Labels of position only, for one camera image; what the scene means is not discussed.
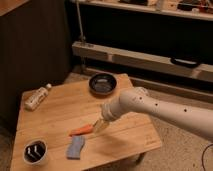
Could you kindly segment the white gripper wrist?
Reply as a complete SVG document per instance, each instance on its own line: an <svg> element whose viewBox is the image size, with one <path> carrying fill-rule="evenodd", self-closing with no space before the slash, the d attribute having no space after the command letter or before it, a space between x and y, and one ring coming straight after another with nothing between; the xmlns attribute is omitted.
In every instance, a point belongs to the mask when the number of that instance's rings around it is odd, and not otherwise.
<svg viewBox="0 0 213 171"><path fill-rule="evenodd" d="M94 133L103 131L109 126L109 122L115 121L117 119L117 117L114 116L110 111L110 106L107 103L104 103L101 106L101 116L103 119L98 119L93 125Z"/></svg>

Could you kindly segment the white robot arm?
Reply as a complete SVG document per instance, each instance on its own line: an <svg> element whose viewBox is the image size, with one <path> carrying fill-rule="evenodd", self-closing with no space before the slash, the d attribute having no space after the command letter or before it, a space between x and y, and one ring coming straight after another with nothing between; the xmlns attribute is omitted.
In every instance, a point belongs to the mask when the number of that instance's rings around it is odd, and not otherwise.
<svg viewBox="0 0 213 171"><path fill-rule="evenodd" d="M104 103L94 131L104 130L110 122L129 112L147 113L213 142L213 110L158 100L143 87L123 90Z"/></svg>

